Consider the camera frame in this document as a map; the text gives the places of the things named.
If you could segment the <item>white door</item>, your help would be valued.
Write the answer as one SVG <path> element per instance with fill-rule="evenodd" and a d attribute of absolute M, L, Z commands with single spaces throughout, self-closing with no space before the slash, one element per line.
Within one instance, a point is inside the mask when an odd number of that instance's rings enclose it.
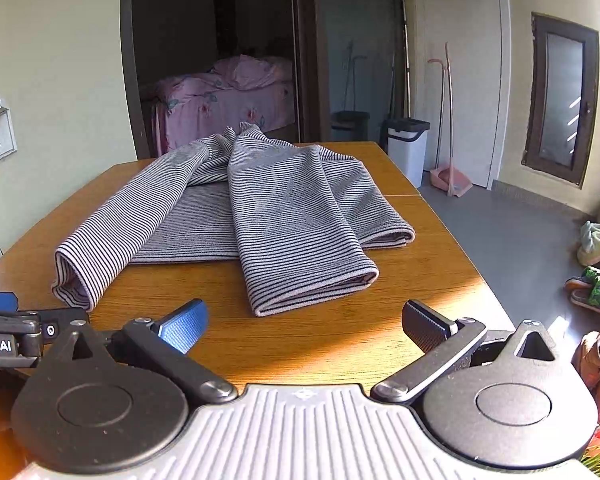
<path fill-rule="evenodd" d="M 449 44 L 454 110 L 453 166 L 490 188 L 504 150 L 510 91 L 509 0 L 410 0 L 412 112 L 430 123 L 425 167 L 449 160 L 448 106 L 438 140 L 442 67 Z"/>

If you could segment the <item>striped grey white sweater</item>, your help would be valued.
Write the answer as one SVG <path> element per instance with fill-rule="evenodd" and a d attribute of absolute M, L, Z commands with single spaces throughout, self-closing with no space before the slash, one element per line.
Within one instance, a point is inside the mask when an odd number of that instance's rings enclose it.
<path fill-rule="evenodd" d="M 53 292 L 92 310 L 130 264 L 237 260 L 252 312 L 268 316 L 366 289 L 370 251 L 414 237 L 362 162 L 245 124 L 129 180 L 57 247 Z"/>

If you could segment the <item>dark bin behind door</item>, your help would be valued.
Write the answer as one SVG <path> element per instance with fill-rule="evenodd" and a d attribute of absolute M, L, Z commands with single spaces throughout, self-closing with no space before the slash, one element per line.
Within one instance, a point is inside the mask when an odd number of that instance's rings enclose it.
<path fill-rule="evenodd" d="M 334 142 L 366 141 L 370 114 L 358 110 L 340 110 L 330 116 Z"/>

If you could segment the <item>white bin black lid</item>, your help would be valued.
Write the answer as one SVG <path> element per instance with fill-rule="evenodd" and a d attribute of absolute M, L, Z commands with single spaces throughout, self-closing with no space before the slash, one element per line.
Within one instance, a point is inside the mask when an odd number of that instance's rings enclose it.
<path fill-rule="evenodd" d="M 429 129 L 429 122 L 408 117 L 386 119 L 382 124 L 382 146 L 415 188 L 422 185 Z"/>

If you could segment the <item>pink dustpan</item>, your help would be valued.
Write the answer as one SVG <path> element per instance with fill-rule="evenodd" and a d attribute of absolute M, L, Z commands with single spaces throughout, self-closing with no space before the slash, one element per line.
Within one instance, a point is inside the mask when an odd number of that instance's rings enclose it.
<path fill-rule="evenodd" d="M 471 180 L 454 167 L 438 167 L 429 171 L 430 184 L 447 196 L 460 198 L 471 188 Z"/>

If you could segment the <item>light green shoes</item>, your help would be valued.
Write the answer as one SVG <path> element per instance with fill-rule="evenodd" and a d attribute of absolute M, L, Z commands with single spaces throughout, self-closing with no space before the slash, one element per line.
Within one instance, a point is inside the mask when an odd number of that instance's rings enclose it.
<path fill-rule="evenodd" d="M 577 258 L 582 266 L 592 266 L 600 262 L 600 223 L 587 221 L 580 229 Z"/>

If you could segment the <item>green slippers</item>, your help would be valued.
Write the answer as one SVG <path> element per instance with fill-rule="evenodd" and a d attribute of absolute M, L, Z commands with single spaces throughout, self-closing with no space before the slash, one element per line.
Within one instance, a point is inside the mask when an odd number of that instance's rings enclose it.
<path fill-rule="evenodd" d="M 587 266 L 580 276 L 565 282 L 565 290 L 575 306 L 600 314 L 600 269 Z"/>

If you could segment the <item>pink floral bed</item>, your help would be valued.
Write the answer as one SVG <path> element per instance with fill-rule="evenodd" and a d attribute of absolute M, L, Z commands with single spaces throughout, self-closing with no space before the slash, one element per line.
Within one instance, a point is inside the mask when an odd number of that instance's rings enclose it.
<path fill-rule="evenodd" d="M 296 122 L 294 64 L 288 58 L 237 55 L 210 70 L 172 76 L 140 88 L 158 156 L 189 142 L 238 130 L 243 122 L 263 132 Z"/>

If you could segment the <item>dark framed window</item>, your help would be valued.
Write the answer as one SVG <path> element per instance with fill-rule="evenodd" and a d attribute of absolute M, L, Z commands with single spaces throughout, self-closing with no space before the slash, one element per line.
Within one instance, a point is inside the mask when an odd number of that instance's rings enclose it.
<path fill-rule="evenodd" d="M 590 156 L 600 76 L 600 35 L 532 15 L 533 72 L 522 164 L 581 186 Z"/>

